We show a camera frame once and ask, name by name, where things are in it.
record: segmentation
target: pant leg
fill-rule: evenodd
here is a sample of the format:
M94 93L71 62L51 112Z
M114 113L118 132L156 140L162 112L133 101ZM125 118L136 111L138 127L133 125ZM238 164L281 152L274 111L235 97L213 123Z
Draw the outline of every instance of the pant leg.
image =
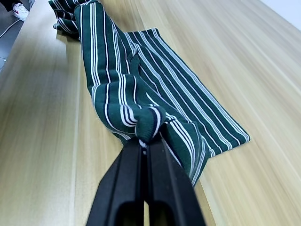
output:
M9 12L13 9L13 5L21 2L17 0L0 0L0 3L5 7L7 12Z

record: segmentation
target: green striped cloth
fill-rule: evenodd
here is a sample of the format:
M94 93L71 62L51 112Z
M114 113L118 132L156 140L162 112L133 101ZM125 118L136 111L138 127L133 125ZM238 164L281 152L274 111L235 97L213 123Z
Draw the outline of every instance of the green striped cloth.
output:
M101 121L123 143L160 134L193 184L210 157L250 140L157 29L122 32L96 0L52 0L54 28L81 41Z

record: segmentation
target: wooden table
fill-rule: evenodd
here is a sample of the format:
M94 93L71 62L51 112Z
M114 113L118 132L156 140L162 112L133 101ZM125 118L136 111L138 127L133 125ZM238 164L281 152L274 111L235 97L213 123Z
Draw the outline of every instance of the wooden table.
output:
M157 27L250 133L196 186L208 225L301 225L301 33L258 0L104 0ZM36 0L0 74L0 225L84 225L122 145L97 118L80 46Z

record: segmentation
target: white stripe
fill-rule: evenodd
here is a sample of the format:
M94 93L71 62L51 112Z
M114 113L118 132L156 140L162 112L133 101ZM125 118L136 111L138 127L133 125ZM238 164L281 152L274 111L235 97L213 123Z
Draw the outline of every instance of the white stripe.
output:
M76 23L75 23L73 20L71 20L71 22L73 23L73 25L74 25L74 26L76 27L76 29L78 30Z
M178 160L178 158L175 156L174 152L171 150L170 146L168 145L168 143L166 142L166 140L163 138L162 134L160 133L161 138L162 138L162 142L164 143L164 145L167 147L167 149L169 150L170 154L173 156L173 158L176 160L176 162L181 166L180 161Z
M111 78L110 78L110 74L109 74L109 55L108 55L108 44L107 44L107 36L106 36L106 24L105 24L105 11L104 11L104 8L103 8L103 35L104 35L104 44L105 44L105 55L106 55L106 75L107 75L107 78L108 78L108 84L106 84L106 93L105 93L105 105L104 105L104 114L105 114L105 118L108 122L108 124L114 129L116 130L117 132L121 132L121 133L124 133L123 131L120 131L118 129L116 129L110 119L109 119L109 115L108 115L108 102L109 102L109 85L111 83Z
M220 113L225 117L225 119L229 122L229 124L232 125L232 127L235 129L235 131L239 134L241 134L246 141L250 140L249 135L247 135L242 128L229 116L229 114L223 109L223 107L216 101L216 99L209 93L207 88L199 81L197 76L188 68L182 60L167 46L163 40L159 37L157 34L157 31L155 29L152 29L155 37L160 42L161 46L173 57L176 62L181 66L181 68L193 79L195 84L202 90L203 93L206 94L206 96L213 102L213 104L216 106L216 108L220 111Z
M189 170L189 177L191 177L192 174L192 161L193 159L193 155L192 155L192 150L190 148L190 145L188 144L186 138L184 138L184 136L182 135L182 133L179 131L179 129L174 125L174 121L171 121L169 123L169 125L172 126L172 128L174 129L174 131L178 134L178 136L180 137L180 139L183 141L183 143L186 145L187 150L189 151L190 154L190 170Z
M192 122L192 120L188 117L188 115L186 114L186 112L182 109L182 107L180 106L180 104L177 102L177 100L174 98L174 96L172 95L172 93L170 92L170 90L168 89L168 87L166 86L166 84L163 82L161 76L156 72L156 70L152 67L151 63L146 59L146 57L144 56L143 52L141 51L139 45L137 45L137 48L140 50L139 51L139 55L142 58L142 60L146 63L148 69L153 73L153 75L158 79L159 83L161 84L163 90L165 91L165 93L167 94L167 96L170 98L170 100L172 101L172 103L176 106L177 110L182 114L182 116L187 119L189 122ZM198 119L198 117L195 115L195 113L190 109L190 107L186 104L186 102L183 100L183 98L181 97L181 95L179 94L179 92L176 90L176 88L173 86L172 82L167 78L167 76L164 74L164 76L166 77L166 79L169 81L169 83L171 84L171 86L174 88L175 92L179 95L179 97L182 99L182 101L184 102L184 104L187 106L187 108L190 110L190 112L196 117L196 119ZM216 143L216 141L211 137L211 135L208 133L206 127L204 126L204 124L198 119L198 121L200 122L200 124L203 125L204 130L206 131L206 133L208 134L208 136L210 137L210 139L213 141L213 143L220 149L220 151L222 152L221 147L219 147Z
M67 4L67 6L68 6L70 9L72 9L72 8L69 6L69 4L68 4L68 0L65 0L65 2L66 2L66 4Z
M62 20L62 18L58 18L58 23L60 24L60 26L68 33L72 34L74 32L72 32L64 23L64 21Z
M58 1L52 0L52 2L55 4L55 6L56 6L58 9L64 10L64 8L62 7L62 5L61 5Z
M120 104L120 118L122 123L128 127L134 127L136 123L131 122L129 116L127 114L127 110L125 109L124 105L127 105L126 97L125 97L125 86L126 86L126 79L121 72L121 63L120 63L120 54L119 54L119 47L118 47L118 40L115 33L114 26L112 24L112 35L113 35L113 44L114 44L114 52L115 52L115 70L118 74L119 78L119 88L118 88L118 99Z
M152 109L152 110L155 112L156 116L157 116L157 125L156 125L156 129L155 129L155 131L154 131L154 134L153 134L153 136L152 136L152 139L153 139L153 138L155 137L155 135L157 134L159 128L160 128L160 124L161 124L161 115L160 115L160 112L158 111L157 108L151 107L150 109Z
M143 73L145 74L145 76L149 79L149 81L155 86L155 88L156 88L156 93L158 94L158 96L161 96L161 94L160 94L160 92L159 92L159 90L158 90L158 87L157 87L156 83L154 83L154 82L150 79L150 77L147 75L147 73L145 72L145 70L143 69L143 67L140 67L140 68L141 68L141 70L143 71Z
M144 41L144 43L148 46L148 48L160 59L162 64L165 66L165 68L169 71L169 73L172 75L174 81L179 85L179 88L183 91L184 94L186 94L187 98L193 103L197 111L204 117L204 119L209 123L209 125L212 127L218 138L228 147L228 149L232 148L232 144L222 135L222 133L217 128L216 124L212 121L212 119L205 113L205 111L202 109L202 107L198 104L198 102L195 100L193 95L186 89L186 86L179 80L177 75L175 74L174 70L169 66L169 64L158 54L158 52L152 47L152 45L147 41L146 37L142 32L139 32L140 37Z
M93 5L90 5L90 41L91 41L91 78L92 78L92 81L93 81L93 87L92 87L92 90L91 90L91 96L92 96L92 100L93 100L93 105L95 106L95 94L94 94L94 91L95 91L95 87L97 86L97 82L95 80L95 77L94 77L94 60L95 60L95 57L94 57L94 51L95 51L95 47L94 47L94 28L93 28Z
M158 105L155 101L153 101L151 99L151 97L148 94L147 94L147 96L148 96L148 98L150 98L150 101L152 101L155 105ZM193 141L192 141L190 135L188 134L188 132L186 131L186 129L180 124L180 122L176 119L175 116L170 115L167 112L166 112L166 116L170 119L174 119L174 121L171 121L169 124L173 127L173 129L178 134L178 136L180 138L182 138L183 143L186 144L187 150L190 153L190 177L191 177L192 167L195 162L195 148L194 148Z
M81 54L84 55L83 51L83 7L80 7L80 42L81 42Z

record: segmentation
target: wood grain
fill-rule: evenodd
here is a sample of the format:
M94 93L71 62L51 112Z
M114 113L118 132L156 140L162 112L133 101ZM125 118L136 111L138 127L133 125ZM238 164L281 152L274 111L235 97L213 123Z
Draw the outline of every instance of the wood grain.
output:
M103 0L124 31L157 27L249 144L209 160L208 225L301 225L301 33L258 0ZM80 46L36 0L0 74L0 225L84 225L122 145L97 118Z

